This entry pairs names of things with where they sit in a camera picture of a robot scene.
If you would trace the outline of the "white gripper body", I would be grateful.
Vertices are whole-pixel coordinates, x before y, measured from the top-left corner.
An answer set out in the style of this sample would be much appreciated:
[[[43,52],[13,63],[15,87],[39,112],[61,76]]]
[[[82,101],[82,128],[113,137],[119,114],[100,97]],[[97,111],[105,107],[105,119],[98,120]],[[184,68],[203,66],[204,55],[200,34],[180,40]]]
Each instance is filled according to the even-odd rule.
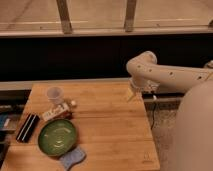
[[[155,83],[151,80],[147,79],[130,79],[130,90],[136,94],[138,92],[140,93],[155,93],[159,87],[158,83]]]

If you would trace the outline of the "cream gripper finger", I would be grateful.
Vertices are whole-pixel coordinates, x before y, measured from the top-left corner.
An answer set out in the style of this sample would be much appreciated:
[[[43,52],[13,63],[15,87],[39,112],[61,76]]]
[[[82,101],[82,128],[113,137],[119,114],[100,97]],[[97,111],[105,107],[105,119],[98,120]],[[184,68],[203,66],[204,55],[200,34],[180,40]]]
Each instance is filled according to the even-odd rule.
[[[126,101],[131,101],[136,96],[136,92],[128,88],[126,91]]]

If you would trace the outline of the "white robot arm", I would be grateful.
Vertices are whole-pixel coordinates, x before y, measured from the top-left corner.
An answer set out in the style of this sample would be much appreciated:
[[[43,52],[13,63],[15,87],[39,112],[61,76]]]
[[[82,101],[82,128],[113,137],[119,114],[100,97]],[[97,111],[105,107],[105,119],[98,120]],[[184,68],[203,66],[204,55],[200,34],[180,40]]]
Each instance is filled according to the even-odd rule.
[[[159,65],[156,55],[145,51],[130,59],[126,70],[131,75],[128,101],[137,92],[152,91],[152,84],[184,93],[168,171],[213,171],[213,69]]]

